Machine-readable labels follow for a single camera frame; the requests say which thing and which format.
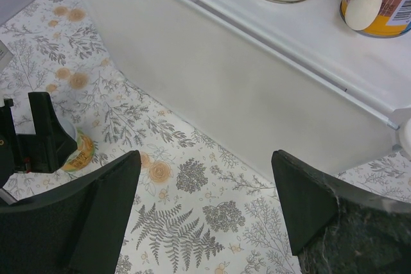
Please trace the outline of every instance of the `white cabinet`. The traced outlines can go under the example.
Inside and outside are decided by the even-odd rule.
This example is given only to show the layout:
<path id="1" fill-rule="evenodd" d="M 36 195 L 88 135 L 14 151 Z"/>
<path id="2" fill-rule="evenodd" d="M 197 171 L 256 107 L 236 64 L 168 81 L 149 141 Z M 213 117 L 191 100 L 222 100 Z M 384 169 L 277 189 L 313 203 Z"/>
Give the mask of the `white cabinet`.
<path id="1" fill-rule="evenodd" d="M 411 90 L 388 70 L 410 60 L 409 38 L 351 32 L 337 0 L 83 1 L 118 69 L 269 179 L 274 150 L 337 173 L 397 143 L 389 117 Z"/>

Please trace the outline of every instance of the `white spoon handle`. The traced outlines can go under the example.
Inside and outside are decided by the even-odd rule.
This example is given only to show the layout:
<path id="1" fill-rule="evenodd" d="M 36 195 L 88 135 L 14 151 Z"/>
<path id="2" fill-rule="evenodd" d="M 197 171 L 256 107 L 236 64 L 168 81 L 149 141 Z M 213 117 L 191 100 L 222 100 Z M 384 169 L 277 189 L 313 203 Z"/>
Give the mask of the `white spoon handle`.
<path id="1" fill-rule="evenodd" d="M 350 0 L 345 11 L 345 22 L 353 30 L 364 30 L 372 24 L 383 0 Z"/>

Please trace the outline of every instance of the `textured black surface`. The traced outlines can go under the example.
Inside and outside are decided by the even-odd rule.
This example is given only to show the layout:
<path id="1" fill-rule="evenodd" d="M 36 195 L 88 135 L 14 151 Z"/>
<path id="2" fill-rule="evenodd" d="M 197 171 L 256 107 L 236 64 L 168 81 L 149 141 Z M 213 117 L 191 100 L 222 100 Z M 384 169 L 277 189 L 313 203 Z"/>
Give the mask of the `textured black surface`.
<path id="1" fill-rule="evenodd" d="M 303 274 L 411 273 L 411 205 L 364 191 L 283 151 L 272 157 Z"/>
<path id="2" fill-rule="evenodd" d="M 140 168 L 138 151 L 130 152 L 56 189 L 0 206 L 0 274 L 114 274 Z"/>

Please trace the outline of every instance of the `can label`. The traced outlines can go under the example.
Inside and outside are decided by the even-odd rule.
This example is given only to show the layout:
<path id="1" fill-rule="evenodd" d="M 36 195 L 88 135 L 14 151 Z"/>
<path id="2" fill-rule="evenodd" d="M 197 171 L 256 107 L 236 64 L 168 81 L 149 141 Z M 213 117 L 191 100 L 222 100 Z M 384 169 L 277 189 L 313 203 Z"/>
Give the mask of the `can label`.
<path id="1" fill-rule="evenodd" d="M 62 169 L 77 171 L 87 166 L 94 156 L 94 143 L 90 137 L 77 128 L 77 150 L 70 155 Z"/>
<path id="2" fill-rule="evenodd" d="M 341 13 L 345 16 L 350 0 L 342 0 Z M 383 0 L 380 12 L 364 33 L 381 37 L 396 37 L 411 28 L 411 0 Z"/>

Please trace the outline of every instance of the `barcode label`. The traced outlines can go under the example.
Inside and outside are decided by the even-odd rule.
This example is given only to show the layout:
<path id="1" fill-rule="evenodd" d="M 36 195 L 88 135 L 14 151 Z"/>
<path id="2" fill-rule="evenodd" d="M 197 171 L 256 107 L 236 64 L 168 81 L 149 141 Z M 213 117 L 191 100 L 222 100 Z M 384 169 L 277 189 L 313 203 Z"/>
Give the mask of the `barcode label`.
<path id="1" fill-rule="evenodd" d="M 403 6 L 395 14 L 393 21 L 405 21 L 411 17 L 411 0 L 405 0 Z"/>
<path id="2" fill-rule="evenodd" d="M 411 21 L 411 0 L 404 0 L 388 21 L 388 26 L 406 25 Z"/>

